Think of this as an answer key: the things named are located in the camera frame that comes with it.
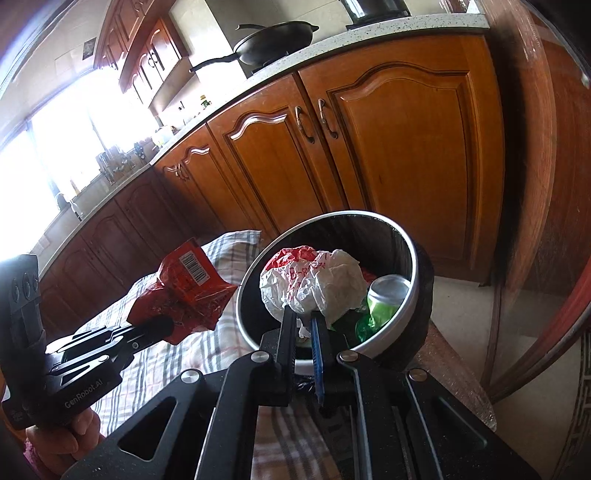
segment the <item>speckled granite countertop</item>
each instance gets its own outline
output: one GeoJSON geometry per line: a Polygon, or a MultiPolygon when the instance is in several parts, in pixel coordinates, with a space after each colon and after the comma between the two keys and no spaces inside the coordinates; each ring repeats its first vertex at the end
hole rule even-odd
{"type": "Polygon", "coordinates": [[[289,72],[293,72],[303,65],[312,63],[322,57],[328,57],[335,53],[340,53],[347,49],[355,48],[359,43],[376,41],[381,37],[393,37],[401,34],[408,34],[410,32],[425,31],[432,33],[435,30],[450,30],[454,32],[478,33],[489,28],[489,24],[484,15],[479,14],[435,14],[435,15],[418,15],[415,17],[397,18],[394,20],[387,20],[375,24],[367,25],[365,27],[355,28],[347,32],[335,35],[321,40],[317,43],[303,48],[292,55],[288,55],[268,67],[259,70],[250,78],[246,79],[238,88],[228,92],[226,98],[217,104],[209,107],[207,115],[200,115],[194,118],[187,125],[185,125],[163,148],[159,150],[156,156],[151,160],[149,165],[146,165],[129,178],[123,181],[115,190],[109,194],[94,207],[77,225],[76,229],[64,240],[53,254],[49,262],[43,267],[39,277],[42,278],[45,272],[49,270],[54,260],[64,250],[68,242],[76,236],[76,234],[84,227],[84,225],[92,218],[92,216],[101,209],[109,200],[111,200],[118,192],[125,186],[129,185],[136,177],[151,168],[159,159],[173,148],[180,140],[186,137],[193,130],[207,122],[210,118],[230,106],[241,96],[245,96],[269,83],[270,81],[281,77],[289,72]]]}

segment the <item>human hand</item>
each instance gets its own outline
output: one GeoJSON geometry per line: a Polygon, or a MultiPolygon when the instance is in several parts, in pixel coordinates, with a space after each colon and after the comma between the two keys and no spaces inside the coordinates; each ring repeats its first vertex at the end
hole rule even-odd
{"type": "Polygon", "coordinates": [[[27,428],[27,438],[39,459],[57,475],[63,474],[104,439],[99,431],[99,416],[89,408],[74,417],[70,429],[27,428]]]}

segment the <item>plaid cloth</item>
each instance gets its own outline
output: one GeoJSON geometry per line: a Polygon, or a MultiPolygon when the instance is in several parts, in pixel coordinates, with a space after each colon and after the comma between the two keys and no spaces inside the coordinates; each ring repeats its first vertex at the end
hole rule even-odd
{"type": "MultiPolygon", "coordinates": [[[[231,232],[202,248],[220,276],[239,284],[259,253],[258,231],[231,232]]],[[[138,280],[129,293],[85,324],[79,331],[99,326],[125,325],[135,299],[155,274],[138,280]]],[[[187,368],[204,374],[225,369],[252,349],[236,324],[236,298],[230,300],[213,332],[194,333],[173,346],[160,342],[135,356],[122,372],[123,381],[93,409],[108,435],[187,368]]],[[[252,459],[252,478],[340,479],[339,471],[302,401],[286,408],[260,407],[252,459]]]]}

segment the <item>black frying pan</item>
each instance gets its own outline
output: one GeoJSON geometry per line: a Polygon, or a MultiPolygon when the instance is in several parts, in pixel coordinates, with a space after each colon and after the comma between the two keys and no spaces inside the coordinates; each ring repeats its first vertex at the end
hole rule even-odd
{"type": "Polygon", "coordinates": [[[210,59],[201,62],[191,68],[190,72],[196,72],[204,66],[217,62],[231,62],[240,60],[254,69],[278,60],[285,55],[301,50],[312,43],[312,33],[318,30],[316,25],[308,22],[285,22],[272,27],[263,27],[254,24],[238,25],[236,30],[244,28],[256,28],[254,32],[243,38],[234,47],[234,53],[218,59],[210,59]]]}

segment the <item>barcode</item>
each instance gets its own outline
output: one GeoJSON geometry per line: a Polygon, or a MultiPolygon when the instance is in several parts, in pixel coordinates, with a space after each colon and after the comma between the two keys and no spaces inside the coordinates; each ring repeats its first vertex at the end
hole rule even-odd
{"type": "Polygon", "coordinates": [[[193,252],[187,252],[179,257],[179,260],[187,269],[189,274],[193,277],[193,280],[197,282],[197,285],[203,285],[209,280],[209,275],[205,269],[201,266],[201,263],[197,261],[193,252]]]}

